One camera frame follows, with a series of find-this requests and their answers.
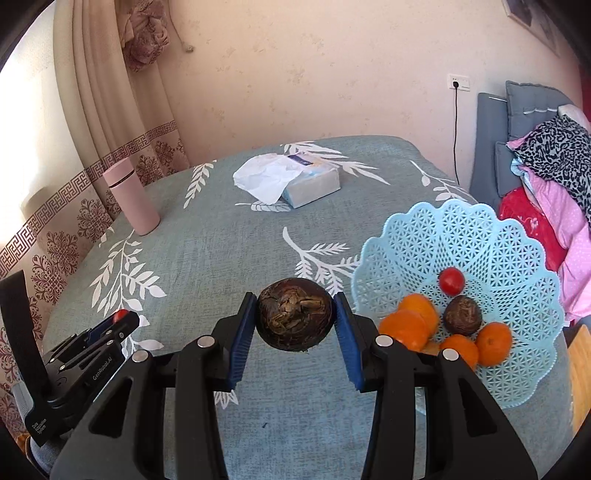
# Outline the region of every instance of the greek key pattern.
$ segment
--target greek key pattern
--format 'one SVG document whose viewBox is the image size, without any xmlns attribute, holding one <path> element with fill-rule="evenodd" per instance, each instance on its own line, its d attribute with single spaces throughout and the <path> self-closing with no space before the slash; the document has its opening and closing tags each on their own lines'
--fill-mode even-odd
<svg viewBox="0 0 591 480">
<path fill-rule="evenodd" d="M 27 254 L 37 241 L 37 235 L 68 203 L 90 187 L 90 180 L 85 171 L 81 171 L 55 194 L 41 205 L 0 250 L 0 279 L 4 278 Z"/>
<path fill-rule="evenodd" d="M 90 179 L 91 183 L 96 182 L 102 177 L 103 172 L 115 165 L 119 160 L 123 160 L 126 157 L 139 152 L 150 145 L 150 142 L 155 138 L 161 137 L 162 135 L 174 132 L 177 129 L 177 123 L 175 120 L 168 122 L 167 124 L 160 125 L 148 130 L 146 133 L 141 134 L 139 137 L 134 138 L 131 142 L 122 145 L 121 147 L 107 153 L 103 158 L 94 162 L 90 167 L 87 167 L 86 174 Z"/>
</svg>

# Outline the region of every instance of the gray green tablecloth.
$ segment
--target gray green tablecloth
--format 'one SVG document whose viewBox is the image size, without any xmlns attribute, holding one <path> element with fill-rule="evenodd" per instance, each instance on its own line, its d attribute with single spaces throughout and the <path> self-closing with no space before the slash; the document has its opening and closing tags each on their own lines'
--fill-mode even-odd
<svg viewBox="0 0 591 480">
<path fill-rule="evenodd" d="M 262 205 L 233 185 L 232 173 L 248 158 L 284 151 L 334 162 L 341 190 L 291 210 L 283 202 Z M 51 316 L 46 348 L 126 307 L 142 315 L 124 345 L 128 353 L 175 351 L 234 314 L 246 291 L 258 294 L 298 274 L 351 298 L 357 255 L 367 238 L 381 234 L 391 214 L 421 201 L 441 205 L 459 196 L 473 202 L 412 144 L 395 137 L 333 138 L 245 152 L 147 190 L 160 225 L 139 237 L 124 216 L 114 222 L 70 279 Z M 557 363 L 533 398 L 506 411 L 540 474 L 572 438 L 562 336 L 556 347 Z M 374 399 L 348 381 L 334 332 L 301 354 L 273 350 L 255 335 L 242 382 L 231 394 L 216 394 L 230 479 L 360 478 Z M 168 409 L 165 443 L 173 478 L 171 419 Z M 417 475 L 424 470 L 424 420 L 417 414 Z"/>
</svg>

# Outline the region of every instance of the brown round vegetable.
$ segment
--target brown round vegetable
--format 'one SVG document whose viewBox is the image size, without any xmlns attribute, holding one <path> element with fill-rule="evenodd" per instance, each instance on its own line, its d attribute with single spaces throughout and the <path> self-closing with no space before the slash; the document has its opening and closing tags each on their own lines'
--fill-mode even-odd
<svg viewBox="0 0 591 480">
<path fill-rule="evenodd" d="M 256 329 L 273 348 L 303 352 L 318 345 L 334 322 L 332 298 L 305 278 L 286 278 L 258 298 Z"/>
<path fill-rule="evenodd" d="M 482 325 L 482 312 L 475 300 L 458 295 L 443 312 L 443 323 L 450 333 L 472 335 Z"/>
</svg>

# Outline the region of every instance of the basket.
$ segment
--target basket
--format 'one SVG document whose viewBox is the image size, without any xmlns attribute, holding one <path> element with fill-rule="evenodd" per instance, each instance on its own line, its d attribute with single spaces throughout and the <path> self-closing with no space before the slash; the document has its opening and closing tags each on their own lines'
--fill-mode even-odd
<svg viewBox="0 0 591 480">
<path fill-rule="evenodd" d="M 541 244 L 517 221 L 498 220 L 488 205 L 453 199 L 435 208 L 423 202 L 392 215 L 382 236 L 363 246 L 352 280 L 357 314 L 379 322 L 415 292 L 442 314 L 451 298 L 437 276 L 447 267 L 464 273 L 462 293 L 478 302 L 483 324 L 504 322 L 513 334 L 509 358 L 496 367 L 478 366 L 476 375 L 501 408 L 523 404 L 556 362 L 554 340 L 564 321 L 558 276 L 546 270 Z M 449 335 L 440 325 L 434 339 Z"/>
</svg>

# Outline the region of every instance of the black power cord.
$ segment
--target black power cord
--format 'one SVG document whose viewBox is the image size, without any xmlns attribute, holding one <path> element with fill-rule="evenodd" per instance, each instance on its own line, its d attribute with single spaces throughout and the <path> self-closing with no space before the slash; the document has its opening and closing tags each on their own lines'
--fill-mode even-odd
<svg viewBox="0 0 591 480">
<path fill-rule="evenodd" d="M 456 143 L 457 143 L 457 89 L 460 86 L 455 80 L 452 83 L 453 87 L 456 89 L 456 122 L 453 128 L 453 169 L 456 172 L 456 180 L 457 185 L 460 186 L 460 179 L 457 176 L 457 164 L 456 164 Z"/>
</svg>

